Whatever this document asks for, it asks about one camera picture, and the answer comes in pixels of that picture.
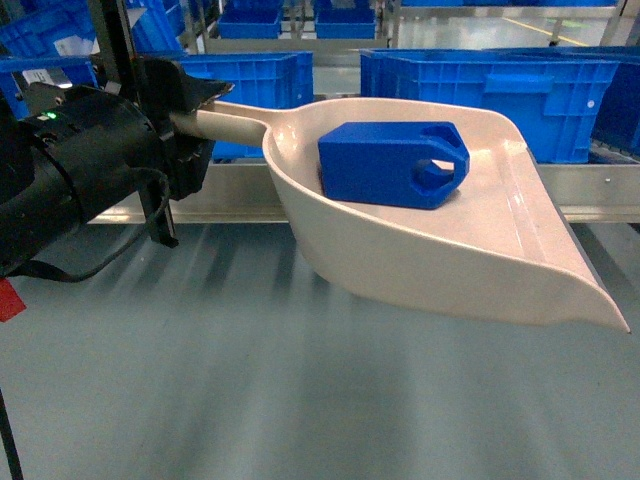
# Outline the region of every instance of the blue plastic part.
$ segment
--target blue plastic part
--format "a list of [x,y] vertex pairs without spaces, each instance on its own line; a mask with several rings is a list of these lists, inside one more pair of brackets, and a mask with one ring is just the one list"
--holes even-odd
[[0,60],[0,89],[17,119],[29,116],[26,103],[18,100],[20,89],[13,79],[13,73],[26,70],[61,68],[73,85],[85,84],[98,87],[91,62],[86,57],[53,57],[40,59],[2,58]]
[[469,152],[449,122],[345,123],[318,150],[332,200],[434,209],[469,173]]
[[596,115],[618,66],[615,61],[490,51],[404,56],[382,61],[378,96],[502,113],[517,125],[540,163],[588,161]]
[[[185,72],[235,85],[225,102],[287,109],[313,101],[311,52],[189,55],[178,59]],[[214,159],[261,158],[262,149],[216,142]]]
[[320,10],[316,14],[318,38],[375,38],[376,16],[370,8]]
[[235,10],[227,8],[218,21],[222,38],[278,38],[282,10]]

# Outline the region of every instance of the dustpan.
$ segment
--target dustpan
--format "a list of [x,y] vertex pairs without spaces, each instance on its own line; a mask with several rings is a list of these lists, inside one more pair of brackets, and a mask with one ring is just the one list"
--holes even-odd
[[[262,146],[303,256],[354,294],[457,318],[629,331],[522,135],[498,113],[351,98],[285,111],[216,102],[173,121],[191,135]],[[371,121],[452,122],[471,155],[466,180],[436,210],[329,200],[318,139],[345,122]]]

